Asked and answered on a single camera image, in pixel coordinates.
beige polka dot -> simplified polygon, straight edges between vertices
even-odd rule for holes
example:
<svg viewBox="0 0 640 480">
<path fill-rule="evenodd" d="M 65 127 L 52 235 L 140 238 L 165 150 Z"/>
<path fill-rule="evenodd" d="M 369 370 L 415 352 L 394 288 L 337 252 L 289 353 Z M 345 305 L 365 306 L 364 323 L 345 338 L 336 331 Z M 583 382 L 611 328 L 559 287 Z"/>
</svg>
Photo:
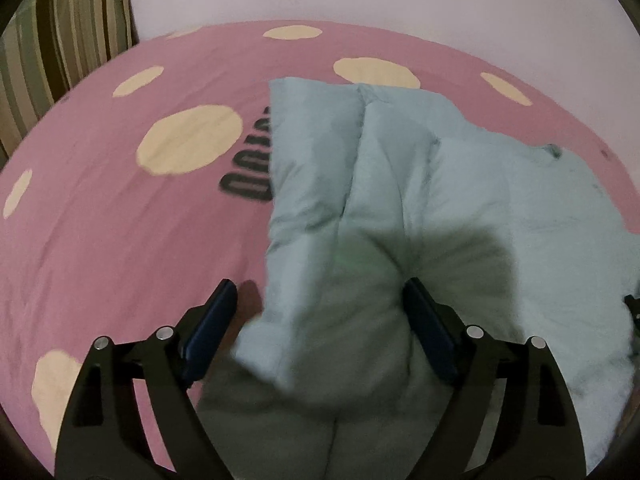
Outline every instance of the beige polka dot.
<svg viewBox="0 0 640 480">
<path fill-rule="evenodd" d="M 162 66 L 152 66 L 142 72 L 138 72 L 136 75 L 131 76 L 124 83 L 121 83 L 113 92 L 114 97 L 124 97 L 125 95 L 133 94 L 139 88 L 151 83 L 156 77 L 164 72 Z"/>
<path fill-rule="evenodd" d="M 173 34 L 169 34 L 166 38 L 168 40 L 172 40 L 173 38 L 181 38 L 183 36 L 186 36 L 187 34 L 193 34 L 194 32 L 199 31 L 201 28 L 202 28 L 202 26 L 191 27 L 191 28 L 187 28 L 186 30 L 178 30 L 178 31 L 174 32 Z"/>
<path fill-rule="evenodd" d="M 494 88 L 495 91 L 500 92 L 505 97 L 511 99 L 512 101 L 516 101 L 523 106 L 532 105 L 532 102 L 526 95 L 524 95 L 515 86 L 505 81 L 501 77 L 498 77 L 494 74 L 489 74 L 488 72 L 482 72 L 480 75 L 482 79 L 487 81 Z"/>
<path fill-rule="evenodd" d="M 18 207 L 20 203 L 20 199 L 24 195 L 24 192 L 27 191 L 29 187 L 29 183 L 31 182 L 31 176 L 33 175 L 33 171 L 27 170 L 23 174 L 21 174 L 20 178 L 16 180 L 14 184 L 14 188 L 9 193 L 9 196 L 4 201 L 4 209 L 2 210 L 2 216 L 6 220 L 12 213 L 15 211 L 15 208 Z"/>
<path fill-rule="evenodd" d="M 306 40 L 308 38 L 316 38 L 320 34 L 322 34 L 322 30 L 308 25 L 287 25 L 286 27 L 267 30 L 263 36 L 274 40 Z"/>
<path fill-rule="evenodd" d="M 81 364 L 62 350 L 47 352 L 38 360 L 31 399 L 40 413 L 40 425 L 56 450 L 62 418 Z"/>
<path fill-rule="evenodd" d="M 152 175 L 183 174 L 211 164 L 242 135 L 230 107 L 202 105 L 160 119 L 138 146 L 138 164 Z"/>
<path fill-rule="evenodd" d="M 352 83 L 420 88 L 420 80 L 407 67 L 375 57 L 344 57 L 334 72 Z"/>
</svg>

white wall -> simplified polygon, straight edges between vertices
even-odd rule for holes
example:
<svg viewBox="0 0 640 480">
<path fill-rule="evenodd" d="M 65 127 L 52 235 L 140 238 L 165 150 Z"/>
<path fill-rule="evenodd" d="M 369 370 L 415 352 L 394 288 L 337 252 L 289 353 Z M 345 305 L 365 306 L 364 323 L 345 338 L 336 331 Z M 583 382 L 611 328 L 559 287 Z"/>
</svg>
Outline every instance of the white wall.
<svg viewBox="0 0 640 480">
<path fill-rule="evenodd" d="M 617 0 L 132 0 L 143 39 L 204 23 L 332 20 L 481 57 L 590 126 L 640 188 L 640 36 Z"/>
</svg>

metal screw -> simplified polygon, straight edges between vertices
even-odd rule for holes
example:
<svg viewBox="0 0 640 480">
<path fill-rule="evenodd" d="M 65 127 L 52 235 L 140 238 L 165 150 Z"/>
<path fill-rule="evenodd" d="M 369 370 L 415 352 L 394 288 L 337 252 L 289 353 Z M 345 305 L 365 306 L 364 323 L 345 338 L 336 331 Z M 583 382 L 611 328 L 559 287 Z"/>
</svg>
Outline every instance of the metal screw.
<svg viewBox="0 0 640 480">
<path fill-rule="evenodd" d="M 158 330 L 156 330 L 156 337 L 160 341 L 169 339 L 173 335 L 174 335 L 174 329 L 171 328 L 170 326 L 163 326 L 162 328 L 159 328 Z"/>
<path fill-rule="evenodd" d="M 94 341 L 94 348 L 96 350 L 102 350 L 103 348 L 107 348 L 108 344 L 109 344 L 109 338 L 102 336 Z"/>
<path fill-rule="evenodd" d="M 541 337 L 535 335 L 531 338 L 531 344 L 536 348 L 543 349 L 546 346 L 546 341 Z"/>
<path fill-rule="evenodd" d="M 479 326 L 472 325 L 466 329 L 466 334 L 473 339 L 481 339 L 484 336 L 484 330 Z"/>
</svg>

light blue comforter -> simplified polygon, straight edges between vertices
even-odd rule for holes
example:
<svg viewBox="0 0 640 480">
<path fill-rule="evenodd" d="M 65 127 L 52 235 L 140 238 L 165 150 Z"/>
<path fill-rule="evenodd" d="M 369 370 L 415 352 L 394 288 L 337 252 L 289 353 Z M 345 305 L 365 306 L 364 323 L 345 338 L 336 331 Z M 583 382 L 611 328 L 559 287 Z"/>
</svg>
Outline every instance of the light blue comforter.
<svg viewBox="0 0 640 480">
<path fill-rule="evenodd" d="M 402 312 L 417 276 L 494 337 L 546 339 L 588 464 L 628 397 L 622 303 L 638 238 L 587 165 L 466 121 L 439 94 L 271 83 L 274 211 L 264 315 L 213 374 L 200 417 L 249 479 L 401 479 L 450 396 Z M 479 463 L 490 445 L 500 387 Z"/>
</svg>

polka dot bedsheet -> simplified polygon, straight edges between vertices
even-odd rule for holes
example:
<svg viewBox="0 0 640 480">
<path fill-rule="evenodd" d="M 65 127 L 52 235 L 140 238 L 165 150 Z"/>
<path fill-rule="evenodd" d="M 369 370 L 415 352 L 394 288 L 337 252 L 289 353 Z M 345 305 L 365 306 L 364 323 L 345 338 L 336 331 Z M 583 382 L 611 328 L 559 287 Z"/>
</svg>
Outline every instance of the polka dot bedsheet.
<svg viewBox="0 0 640 480">
<path fill-rule="evenodd" d="M 638 192 L 600 138 L 452 48 L 325 22 L 217 25 L 142 43 L 59 102 L 0 175 L 0 403 L 49 469 L 96 337 L 146 338 L 222 278 L 264 287 L 268 81 L 283 76 L 439 92 L 479 126 L 566 147 L 640 232 Z M 136 391 L 152 452 L 170 466 Z"/>
</svg>

